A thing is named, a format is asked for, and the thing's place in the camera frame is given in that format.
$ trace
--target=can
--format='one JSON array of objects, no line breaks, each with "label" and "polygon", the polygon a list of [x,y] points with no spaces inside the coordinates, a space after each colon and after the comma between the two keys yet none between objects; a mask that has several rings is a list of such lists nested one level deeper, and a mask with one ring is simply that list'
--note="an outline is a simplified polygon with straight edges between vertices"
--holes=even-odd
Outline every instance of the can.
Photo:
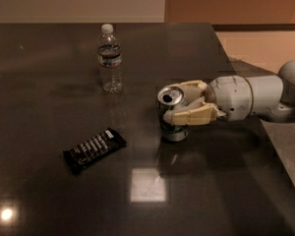
[{"label": "can", "polygon": [[162,137],[170,142],[184,140],[189,132],[188,126],[178,126],[166,123],[163,119],[168,110],[177,110],[188,105],[185,93],[178,87],[165,87],[157,94],[157,113]]}]

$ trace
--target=black table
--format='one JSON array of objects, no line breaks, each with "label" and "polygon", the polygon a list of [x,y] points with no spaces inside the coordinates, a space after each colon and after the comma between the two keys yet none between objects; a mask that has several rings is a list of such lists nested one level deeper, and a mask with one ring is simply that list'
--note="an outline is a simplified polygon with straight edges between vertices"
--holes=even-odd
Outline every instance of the black table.
[{"label": "black table", "polygon": [[[235,74],[210,24],[118,24],[124,88],[101,89],[100,25],[0,25],[0,235],[295,235],[295,190],[258,118],[161,140],[155,96]],[[128,142],[69,171],[63,149]]]}]

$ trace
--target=black packet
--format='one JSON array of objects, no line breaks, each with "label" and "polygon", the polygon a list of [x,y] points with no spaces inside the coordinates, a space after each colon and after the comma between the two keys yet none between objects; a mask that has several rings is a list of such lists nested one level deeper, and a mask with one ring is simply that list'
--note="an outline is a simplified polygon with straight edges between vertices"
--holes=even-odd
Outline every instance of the black packet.
[{"label": "black packet", "polygon": [[127,142],[117,131],[107,128],[85,142],[69,150],[64,150],[63,155],[71,172],[73,174],[80,174],[82,170],[96,161],[126,145]]}]

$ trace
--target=clear bottle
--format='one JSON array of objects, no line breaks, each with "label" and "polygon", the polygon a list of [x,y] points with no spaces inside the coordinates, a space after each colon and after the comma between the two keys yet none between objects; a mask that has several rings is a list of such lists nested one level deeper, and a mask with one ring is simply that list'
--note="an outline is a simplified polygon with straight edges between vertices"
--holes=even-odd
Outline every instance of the clear bottle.
[{"label": "clear bottle", "polygon": [[110,93],[121,91],[121,46],[110,24],[101,26],[101,35],[98,38],[98,62],[103,89]]}]

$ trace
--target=can lid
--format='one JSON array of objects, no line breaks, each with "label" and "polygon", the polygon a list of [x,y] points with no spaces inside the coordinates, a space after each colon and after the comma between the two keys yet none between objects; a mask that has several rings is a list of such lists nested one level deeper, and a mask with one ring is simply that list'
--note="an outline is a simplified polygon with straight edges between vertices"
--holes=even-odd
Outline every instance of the can lid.
[{"label": "can lid", "polygon": [[158,100],[164,105],[173,106],[178,104],[184,97],[184,92],[177,87],[166,87],[158,93]]},{"label": "can lid", "polygon": [[111,34],[114,32],[114,27],[110,24],[104,24],[101,26],[101,32],[104,34]]}]

